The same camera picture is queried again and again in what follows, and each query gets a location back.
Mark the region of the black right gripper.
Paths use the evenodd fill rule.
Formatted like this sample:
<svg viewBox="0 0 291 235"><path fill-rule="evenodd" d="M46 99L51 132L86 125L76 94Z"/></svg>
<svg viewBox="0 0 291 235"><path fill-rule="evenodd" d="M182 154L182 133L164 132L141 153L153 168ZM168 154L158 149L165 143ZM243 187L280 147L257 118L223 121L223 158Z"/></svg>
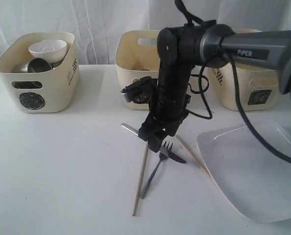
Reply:
<svg viewBox="0 0 291 235"><path fill-rule="evenodd" d="M139 129L139 137L148 141L150 150L158 152L163 140L175 136L190 78L189 63L160 63L158 83L150 99L149 114Z"/></svg>

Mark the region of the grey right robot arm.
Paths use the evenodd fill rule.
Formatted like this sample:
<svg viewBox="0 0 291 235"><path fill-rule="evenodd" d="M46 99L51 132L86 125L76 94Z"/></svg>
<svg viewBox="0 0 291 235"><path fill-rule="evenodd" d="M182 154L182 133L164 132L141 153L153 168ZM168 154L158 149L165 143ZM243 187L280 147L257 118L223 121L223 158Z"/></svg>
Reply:
<svg viewBox="0 0 291 235"><path fill-rule="evenodd" d="M276 71L279 92L291 95L291 30L236 33L225 24L183 26L159 32L158 84L151 88L149 114L139 137L157 152L188 116L187 87L192 69L237 63Z"/></svg>

